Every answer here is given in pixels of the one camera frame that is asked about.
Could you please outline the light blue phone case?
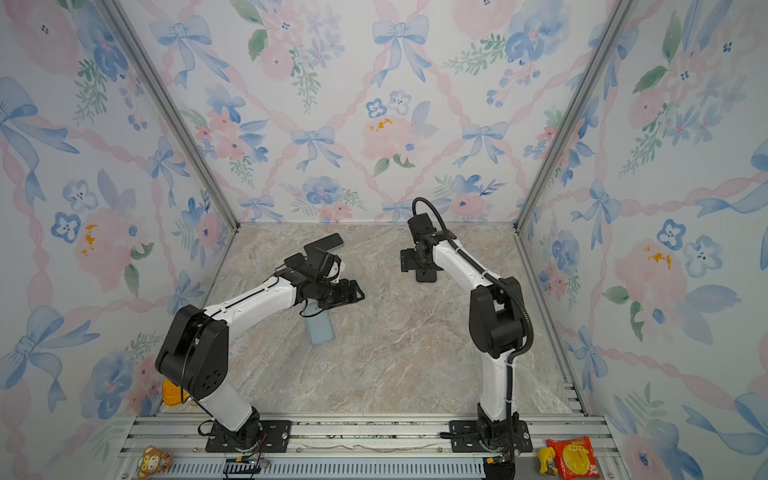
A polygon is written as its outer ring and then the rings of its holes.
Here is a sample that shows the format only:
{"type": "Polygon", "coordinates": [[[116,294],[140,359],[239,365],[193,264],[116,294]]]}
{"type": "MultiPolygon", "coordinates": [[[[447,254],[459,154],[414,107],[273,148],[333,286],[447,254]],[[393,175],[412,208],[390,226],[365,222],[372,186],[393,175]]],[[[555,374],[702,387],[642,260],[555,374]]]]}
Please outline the light blue phone case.
{"type": "Polygon", "coordinates": [[[328,312],[305,317],[305,326],[311,346],[321,346],[335,339],[335,332],[328,312]]]}

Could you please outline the black phone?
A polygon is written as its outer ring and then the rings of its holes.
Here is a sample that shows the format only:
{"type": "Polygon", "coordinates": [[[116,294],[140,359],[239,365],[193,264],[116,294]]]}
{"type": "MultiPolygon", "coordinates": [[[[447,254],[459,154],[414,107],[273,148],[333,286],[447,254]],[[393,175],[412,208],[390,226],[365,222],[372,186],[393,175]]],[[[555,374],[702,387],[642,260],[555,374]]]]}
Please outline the black phone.
{"type": "Polygon", "coordinates": [[[304,274],[306,270],[306,257],[301,253],[296,253],[284,260],[287,269],[304,274]]]}
{"type": "Polygon", "coordinates": [[[332,233],[318,240],[310,242],[304,246],[307,255],[314,252],[330,252],[344,245],[344,241],[339,233],[332,233]]]}

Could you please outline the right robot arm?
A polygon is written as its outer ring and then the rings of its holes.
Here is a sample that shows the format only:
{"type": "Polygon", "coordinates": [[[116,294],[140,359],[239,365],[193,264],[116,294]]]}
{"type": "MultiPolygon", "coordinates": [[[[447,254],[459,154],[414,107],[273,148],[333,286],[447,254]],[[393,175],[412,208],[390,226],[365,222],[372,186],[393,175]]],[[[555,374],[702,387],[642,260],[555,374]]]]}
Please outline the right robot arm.
{"type": "Polygon", "coordinates": [[[519,281],[500,278],[482,266],[444,224],[435,227],[426,213],[408,221],[414,246],[400,254],[401,270],[419,283],[450,276],[469,295],[468,331],[481,353],[481,393],[474,430],[457,433],[467,443],[508,457],[527,448],[526,427],[514,395],[515,361],[530,350],[533,327],[519,281]]]}

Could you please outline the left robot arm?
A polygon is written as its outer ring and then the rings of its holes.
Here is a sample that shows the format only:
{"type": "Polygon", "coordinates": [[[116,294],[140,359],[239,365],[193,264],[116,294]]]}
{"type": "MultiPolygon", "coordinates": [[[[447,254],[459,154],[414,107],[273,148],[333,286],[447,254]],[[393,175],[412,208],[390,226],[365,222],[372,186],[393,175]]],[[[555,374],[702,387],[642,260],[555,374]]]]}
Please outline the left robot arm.
{"type": "Polygon", "coordinates": [[[228,301],[174,314],[156,357],[156,370],[213,419],[211,433],[226,449],[252,452],[265,434],[260,413],[229,380],[230,346],[269,317],[312,301],[324,312],[357,303],[365,294],[341,276],[343,261],[327,251],[294,254],[261,285],[228,301]]]}

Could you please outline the yellow toy figure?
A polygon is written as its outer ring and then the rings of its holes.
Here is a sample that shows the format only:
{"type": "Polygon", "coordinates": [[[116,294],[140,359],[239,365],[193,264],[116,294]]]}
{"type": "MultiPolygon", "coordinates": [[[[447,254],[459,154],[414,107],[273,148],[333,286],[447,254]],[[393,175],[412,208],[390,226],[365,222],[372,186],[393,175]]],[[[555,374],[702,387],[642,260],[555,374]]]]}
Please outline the yellow toy figure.
{"type": "Polygon", "coordinates": [[[552,447],[541,448],[537,457],[539,460],[539,474],[543,476],[555,476],[559,473],[557,468],[556,453],[552,447]]]}

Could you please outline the red snack packet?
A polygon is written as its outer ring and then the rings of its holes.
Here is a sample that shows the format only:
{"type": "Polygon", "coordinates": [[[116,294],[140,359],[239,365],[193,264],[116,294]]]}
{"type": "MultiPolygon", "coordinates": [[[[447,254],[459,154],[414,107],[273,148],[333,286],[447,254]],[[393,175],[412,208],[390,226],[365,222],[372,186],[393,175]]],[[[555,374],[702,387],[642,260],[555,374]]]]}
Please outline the red snack packet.
{"type": "Polygon", "coordinates": [[[599,479],[600,473],[592,443],[587,436],[571,440],[547,440],[555,454],[556,468],[562,480],[599,479]]]}

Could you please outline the monkey plush toy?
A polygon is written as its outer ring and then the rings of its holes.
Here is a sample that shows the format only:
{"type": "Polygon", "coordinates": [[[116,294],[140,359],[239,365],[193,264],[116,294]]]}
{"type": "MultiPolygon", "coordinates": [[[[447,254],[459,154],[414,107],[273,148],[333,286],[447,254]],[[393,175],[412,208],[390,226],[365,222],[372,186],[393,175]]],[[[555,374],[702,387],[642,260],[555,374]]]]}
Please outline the monkey plush toy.
{"type": "Polygon", "coordinates": [[[150,445],[143,451],[136,476],[138,479],[147,479],[155,474],[166,473],[172,463],[173,457],[170,453],[150,445]]]}

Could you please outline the aluminium rail frame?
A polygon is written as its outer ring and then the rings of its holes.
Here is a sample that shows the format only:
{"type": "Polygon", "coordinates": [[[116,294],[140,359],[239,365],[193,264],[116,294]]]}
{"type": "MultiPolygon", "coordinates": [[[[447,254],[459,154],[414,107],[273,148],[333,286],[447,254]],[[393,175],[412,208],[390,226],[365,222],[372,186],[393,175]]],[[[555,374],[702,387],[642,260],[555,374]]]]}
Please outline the aluminium rail frame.
{"type": "Polygon", "coordinates": [[[519,479],[540,478],[538,451],[550,440],[588,437],[601,479],[629,473],[606,421],[575,414],[529,415],[512,455],[471,438],[473,419],[437,414],[266,414],[267,439],[245,460],[206,449],[203,415],[141,417],[131,426],[109,479],[135,479],[143,451],[172,456],[164,479],[519,479]]]}

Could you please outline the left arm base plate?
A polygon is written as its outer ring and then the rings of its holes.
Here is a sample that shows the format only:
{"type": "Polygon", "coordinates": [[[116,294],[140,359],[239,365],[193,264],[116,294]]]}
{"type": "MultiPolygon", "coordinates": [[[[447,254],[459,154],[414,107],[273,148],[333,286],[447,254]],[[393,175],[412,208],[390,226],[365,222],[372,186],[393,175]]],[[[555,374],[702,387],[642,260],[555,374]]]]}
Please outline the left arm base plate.
{"type": "Polygon", "coordinates": [[[237,432],[214,421],[205,434],[207,453],[285,453],[291,437],[290,420],[259,420],[245,424],[237,432]]]}

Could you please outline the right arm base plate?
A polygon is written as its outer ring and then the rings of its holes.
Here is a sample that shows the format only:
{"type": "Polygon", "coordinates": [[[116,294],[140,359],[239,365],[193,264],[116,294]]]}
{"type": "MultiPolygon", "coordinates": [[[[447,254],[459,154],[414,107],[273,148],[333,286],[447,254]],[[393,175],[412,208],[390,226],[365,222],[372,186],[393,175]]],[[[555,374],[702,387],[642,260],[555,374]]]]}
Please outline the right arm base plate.
{"type": "Polygon", "coordinates": [[[522,420],[498,421],[452,420],[448,431],[439,434],[448,440],[453,453],[484,453],[515,455],[531,453],[533,444],[528,425],[522,420]]]}

